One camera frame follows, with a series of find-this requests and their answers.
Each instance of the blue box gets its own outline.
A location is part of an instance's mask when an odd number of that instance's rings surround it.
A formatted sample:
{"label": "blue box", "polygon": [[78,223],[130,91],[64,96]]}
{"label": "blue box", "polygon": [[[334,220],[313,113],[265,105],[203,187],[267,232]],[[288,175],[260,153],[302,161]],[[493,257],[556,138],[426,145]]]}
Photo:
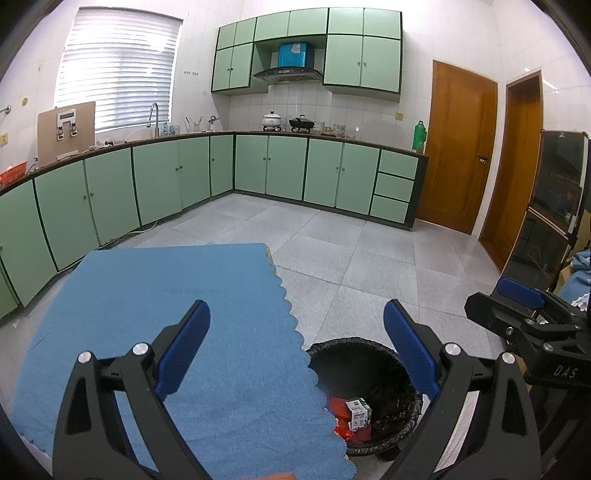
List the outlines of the blue box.
{"label": "blue box", "polygon": [[306,42],[279,45],[278,67],[314,68],[314,49]]}

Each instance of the blue gripper pad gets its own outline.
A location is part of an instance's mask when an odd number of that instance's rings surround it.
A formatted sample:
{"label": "blue gripper pad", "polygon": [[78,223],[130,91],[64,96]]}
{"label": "blue gripper pad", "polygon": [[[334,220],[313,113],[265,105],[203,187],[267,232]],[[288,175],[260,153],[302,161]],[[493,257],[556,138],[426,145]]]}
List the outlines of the blue gripper pad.
{"label": "blue gripper pad", "polygon": [[440,391],[436,363],[406,317],[410,318],[407,311],[393,301],[384,307],[386,333],[396,347],[414,388],[433,401]]}
{"label": "blue gripper pad", "polygon": [[210,313],[202,301],[179,330],[158,362],[158,382],[154,392],[160,401],[175,393],[181,385],[197,350],[209,330]]}
{"label": "blue gripper pad", "polygon": [[530,310],[538,310],[545,305],[544,297],[539,291],[510,278],[500,279],[496,284],[496,290],[504,297],[516,301]]}

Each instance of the metal screw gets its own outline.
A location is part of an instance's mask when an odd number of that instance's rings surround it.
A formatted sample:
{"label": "metal screw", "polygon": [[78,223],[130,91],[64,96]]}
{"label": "metal screw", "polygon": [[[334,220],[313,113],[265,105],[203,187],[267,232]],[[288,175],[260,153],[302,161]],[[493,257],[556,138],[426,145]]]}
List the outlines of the metal screw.
{"label": "metal screw", "polygon": [[148,346],[147,343],[144,343],[144,342],[136,343],[134,345],[134,347],[132,348],[132,352],[135,355],[143,355],[143,354],[145,354],[148,351],[149,348],[150,347]]}
{"label": "metal screw", "polygon": [[449,355],[460,355],[460,352],[462,351],[462,349],[460,348],[459,345],[455,344],[455,343],[448,343],[445,346],[445,351],[449,354]]}
{"label": "metal screw", "polygon": [[78,361],[81,364],[86,364],[90,361],[91,357],[92,357],[92,354],[90,352],[82,352],[80,355],[78,355]]}
{"label": "metal screw", "polygon": [[505,352],[505,353],[503,353],[503,355],[501,355],[501,358],[503,359],[503,361],[506,364],[511,365],[511,364],[514,364],[515,363],[515,357],[513,356],[512,353]]}

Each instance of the cabinet door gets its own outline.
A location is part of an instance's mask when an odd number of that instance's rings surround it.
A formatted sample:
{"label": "cabinet door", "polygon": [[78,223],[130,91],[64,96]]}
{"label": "cabinet door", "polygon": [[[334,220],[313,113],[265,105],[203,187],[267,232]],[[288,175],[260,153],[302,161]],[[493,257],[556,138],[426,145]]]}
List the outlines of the cabinet door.
{"label": "cabinet door", "polygon": [[248,20],[239,21],[236,24],[236,35],[234,36],[234,45],[252,42],[255,37],[256,17]]}
{"label": "cabinet door", "polygon": [[209,198],[209,139],[178,140],[178,168],[183,208]]}
{"label": "cabinet door", "polygon": [[286,37],[289,20],[289,12],[279,12],[277,14],[257,17],[255,41],[266,40],[267,38]]}
{"label": "cabinet door", "polygon": [[328,140],[310,140],[304,201],[335,206],[343,144]]}
{"label": "cabinet door", "polygon": [[287,35],[326,35],[328,8],[307,8],[292,10]]}
{"label": "cabinet door", "polygon": [[230,88],[248,87],[251,82],[252,46],[245,43],[234,47],[230,68]]}
{"label": "cabinet door", "polygon": [[265,193],[268,138],[266,135],[236,136],[234,182],[237,190]]}
{"label": "cabinet door", "polygon": [[308,140],[297,137],[269,137],[267,185],[265,192],[301,200]]}
{"label": "cabinet door", "polygon": [[71,163],[37,177],[35,188],[57,268],[66,268],[99,248],[83,162]]}
{"label": "cabinet door", "polygon": [[337,208],[364,215],[369,213],[378,156],[378,148],[345,144],[336,194]]}
{"label": "cabinet door", "polygon": [[212,92],[227,90],[230,86],[230,68],[232,67],[233,48],[224,48],[216,52],[216,62],[213,66]]}
{"label": "cabinet door", "polygon": [[212,197],[232,190],[234,135],[215,135],[209,137],[209,157]]}
{"label": "cabinet door", "polygon": [[84,163],[92,215],[104,245],[139,227],[131,149],[97,155]]}
{"label": "cabinet door", "polygon": [[141,145],[132,152],[142,225],[181,211],[176,141]]}
{"label": "cabinet door", "polygon": [[363,34],[363,8],[331,8],[329,12],[329,34]]}
{"label": "cabinet door", "polygon": [[324,83],[359,86],[362,41],[360,35],[328,36]]}
{"label": "cabinet door", "polygon": [[401,26],[401,15],[396,10],[366,8],[363,12],[364,35],[400,39]]}
{"label": "cabinet door", "polygon": [[224,25],[220,27],[217,34],[217,49],[232,47],[234,45],[234,37],[236,34],[236,23]]}
{"label": "cabinet door", "polygon": [[0,257],[26,306],[57,272],[43,235],[32,180],[0,196],[0,225],[10,225],[0,228]]}

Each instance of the trash can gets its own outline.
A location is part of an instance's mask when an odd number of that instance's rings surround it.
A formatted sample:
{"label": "trash can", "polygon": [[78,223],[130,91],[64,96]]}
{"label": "trash can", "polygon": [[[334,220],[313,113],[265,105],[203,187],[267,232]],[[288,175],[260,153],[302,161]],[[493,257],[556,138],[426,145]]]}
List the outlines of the trash can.
{"label": "trash can", "polygon": [[318,387],[329,397],[362,397],[372,409],[368,442],[347,442],[347,455],[395,449],[417,424],[423,396],[414,389],[394,350],[360,337],[315,343],[308,349]]}

